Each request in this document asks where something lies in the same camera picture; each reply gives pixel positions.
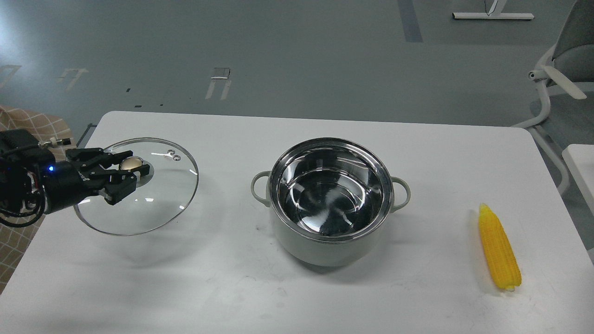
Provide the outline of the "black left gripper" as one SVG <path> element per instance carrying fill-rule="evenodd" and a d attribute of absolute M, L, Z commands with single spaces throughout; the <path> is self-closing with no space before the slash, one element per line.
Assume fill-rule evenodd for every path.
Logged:
<path fill-rule="evenodd" d="M 146 182 L 151 166 L 103 171 L 93 171 L 93 168 L 119 165 L 132 155 L 131 150 L 118 154 L 102 148 L 66 150 L 66 161 L 57 162 L 43 172 L 44 213 L 61 211 L 93 195 L 100 195 L 109 205 L 116 205 Z"/>

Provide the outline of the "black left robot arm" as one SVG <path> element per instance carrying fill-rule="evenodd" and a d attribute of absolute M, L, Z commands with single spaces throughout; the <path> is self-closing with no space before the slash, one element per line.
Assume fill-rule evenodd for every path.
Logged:
<path fill-rule="evenodd" d="M 51 148 L 70 139 L 39 141 L 25 129 L 1 132 L 1 223 L 28 227 L 43 214 L 61 211 L 83 199 L 102 196 L 116 205 L 148 182 L 151 165 L 131 150 L 118 154 L 102 148 L 70 148 L 57 161 Z"/>

